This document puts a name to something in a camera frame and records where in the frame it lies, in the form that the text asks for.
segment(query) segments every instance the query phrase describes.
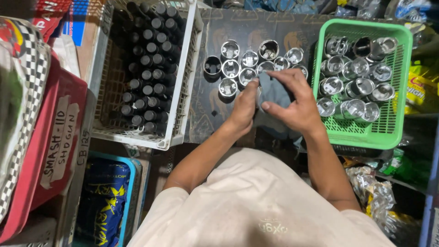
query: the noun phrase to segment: hand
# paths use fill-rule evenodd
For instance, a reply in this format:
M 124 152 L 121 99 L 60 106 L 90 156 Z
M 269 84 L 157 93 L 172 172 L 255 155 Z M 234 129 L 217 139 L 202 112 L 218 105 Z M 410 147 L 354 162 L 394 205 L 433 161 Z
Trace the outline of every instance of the hand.
M 232 114 L 224 122 L 238 137 L 245 135 L 252 128 L 258 86 L 259 79 L 254 79 L 247 84 L 245 89 L 236 97 Z
M 278 72 L 267 72 L 267 74 L 276 78 L 291 90 L 296 100 L 286 109 L 273 102 L 265 101 L 261 105 L 262 109 L 303 135 L 315 131 L 324 131 L 326 133 L 326 128 L 320 119 L 313 90 L 308 85 L 302 71 L 299 69 L 285 69 Z

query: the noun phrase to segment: fingernail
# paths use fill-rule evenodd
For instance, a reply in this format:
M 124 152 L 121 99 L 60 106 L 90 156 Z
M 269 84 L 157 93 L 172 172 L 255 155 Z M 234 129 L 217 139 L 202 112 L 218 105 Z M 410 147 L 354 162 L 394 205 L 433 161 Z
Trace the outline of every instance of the fingernail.
M 261 107 L 262 107 L 262 109 L 264 109 L 264 110 L 268 110 L 268 109 L 270 108 L 270 104 L 268 104 L 267 102 L 263 102 L 263 103 L 261 104 Z

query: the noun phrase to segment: man's right hand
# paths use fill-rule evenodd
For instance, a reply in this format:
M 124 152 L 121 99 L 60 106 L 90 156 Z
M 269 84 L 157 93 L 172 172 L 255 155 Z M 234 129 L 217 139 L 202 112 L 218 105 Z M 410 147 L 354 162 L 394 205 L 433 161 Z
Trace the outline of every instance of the man's right hand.
M 271 77 L 283 83 L 296 98 L 287 108 L 273 102 L 262 103 L 264 111 L 277 119 L 282 120 L 289 128 L 297 130 L 303 135 L 315 132 L 325 132 L 313 90 L 308 85 L 300 69 L 285 69 L 278 72 L 267 72 Z

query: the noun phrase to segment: gray rag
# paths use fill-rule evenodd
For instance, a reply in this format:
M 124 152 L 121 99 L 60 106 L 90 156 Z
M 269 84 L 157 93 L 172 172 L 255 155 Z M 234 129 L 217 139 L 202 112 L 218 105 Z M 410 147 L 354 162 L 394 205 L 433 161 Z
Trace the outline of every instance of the gray rag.
M 277 79 L 270 77 L 266 73 L 259 74 L 259 84 L 262 88 L 262 91 L 260 96 L 257 97 L 257 105 L 259 110 L 256 112 L 255 119 L 253 120 L 253 126 L 267 127 L 264 129 L 272 136 L 279 139 L 286 139 L 289 136 L 291 139 L 293 139 L 296 146 L 298 146 L 302 140 L 302 134 L 300 134 L 300 132 L 291 130 L 282 121 L 266 113 L 261 107 L 261 104 L 264 101 L 270 101 L 280 105 L 283 108 L 287 108 L 291 104 L 291 99 L 287 90 L 282 83 L 280 83 Z

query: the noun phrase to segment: white plastic crate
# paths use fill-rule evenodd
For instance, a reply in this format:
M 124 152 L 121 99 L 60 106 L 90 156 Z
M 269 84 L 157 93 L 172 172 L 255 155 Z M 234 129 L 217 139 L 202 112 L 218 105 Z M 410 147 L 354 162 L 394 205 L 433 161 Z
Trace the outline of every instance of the white plastic crate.
M 112 3 L 117 8 L 126 8 L 127 2 L 126 0 L 116 0 Z M 145 2 L 151 5 L 158 3 L 158 1 L 148 0 Z M 187 17 L 166 135 L 161 137 L 155 134 L 147 134 L 143 132 L 143 127 L 130 127 L 122 122 L 108 119 L 110 111 L 119 110 L 123 105 L 121 97 L 126 89 L 125 70 L 120 59 L 120 54 L 123 51 L 109 40 L 97 99 L 92 137 L 159 150 L 168 150 L 171 146 L 183 143 L 201 44 L 203 21 L 195 0 L 166 1 L 163 3 L 167 6 L 176 7 L 183 17 Z

